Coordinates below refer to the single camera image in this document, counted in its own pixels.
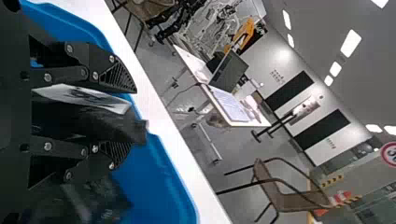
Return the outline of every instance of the speed limit sign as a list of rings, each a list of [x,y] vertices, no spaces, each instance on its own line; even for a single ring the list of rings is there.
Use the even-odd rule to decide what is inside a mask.
[[[390,142],[381,147],[382,159],[396,168],[396,142]]]

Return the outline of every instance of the white table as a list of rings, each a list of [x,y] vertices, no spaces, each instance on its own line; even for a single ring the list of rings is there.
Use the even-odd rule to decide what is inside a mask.
[[[138,94],[132,95],[142,119],[149,121],[149,131],[161,137],[164,147],[196,205],[200,223],[232,223],[218,197],[207,182],[177,127],[154,90],[149,77],[137,60],[104,0],[30,0],[52,3],[90,22],[106,37],[114,53],[131,71]]]
[[[206,63],[202,61],[201,59],[195,57],[194,55],[190,54],[186,50],[174,45],[174,48],[176,50],[177,55],[180,57],[181,61],[184,63],[184,65],[187,68],[187,71],[191,74],[192,78],[196,83],[199,83],[199,87],[204,93],[205,97],[207,98],[207,101],[203,103],[201,106],[199,106],[196,111],[199,113],[201,110],[203,110],[208,105],[213,105],[213,108],[216,109],[216,111],[221,115],[221,117],[225,120],[226,124],[228,127],[233,127],[233,128],[265,128],[265,127],[270,127],[271,123],[268,121],[268,119],[260,112],[257,110],[257,114],[259,115],[259,119],[252,119],[249,122],[242,122],[242,121],[233,121],[229,119],[227,116],[226,112],[222,108],[222,106],[219,104],[218,100],[215,99],[213,92],[209,89],[208,83],[210,79],[213,77],[213,74],[210,72],[210,70],[207,68]],[[183,69],[180,73],[180,75],[177,77],[180,78],[181,75],[185,73],[186,69]],[[185,118],[185,124],[181,125],[179,129],[183,129],[186,125],[189,123],[194,122],[195,120],[199,120],[202,118],[200,116],[199,118],[196,118],[196,115],[190,115]]]

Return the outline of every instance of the blue tray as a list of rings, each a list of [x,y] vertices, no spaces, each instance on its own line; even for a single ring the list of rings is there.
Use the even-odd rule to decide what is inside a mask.
[[[51,4],[20,2],[23,13],[59,41],[90,42],[112,51],[105,36],[83,19]],[[130,101],[140,118],[129,94],[116,96]],[[145,146],[133,147],[124,164],[112,174],[134,204],[121,223],[198,223],[194,203],[158,136],[149,134]]]

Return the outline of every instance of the computer monitor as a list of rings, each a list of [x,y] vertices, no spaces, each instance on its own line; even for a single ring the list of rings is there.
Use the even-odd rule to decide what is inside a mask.
[[[230,50],[214,72],[215,75],[210,80],[209,85],[232,92],[236,83],[247,70],[248,64],[238,54]]]

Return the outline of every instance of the ceiling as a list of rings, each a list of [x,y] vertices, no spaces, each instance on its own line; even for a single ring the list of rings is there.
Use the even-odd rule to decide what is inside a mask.
[[[262,1],[266,20],[285,39],[293,36],[295,50],[322,80],[335,60],[345,60],[330,89],[362,124],[396,126],[396,1],[382,9],[371,0]],[[283,9],[290,14],[291,31]],[[362,40],[346,58],[340,48],[350,29]],[[385,131],[376,136],[384,143],[396,140]]]

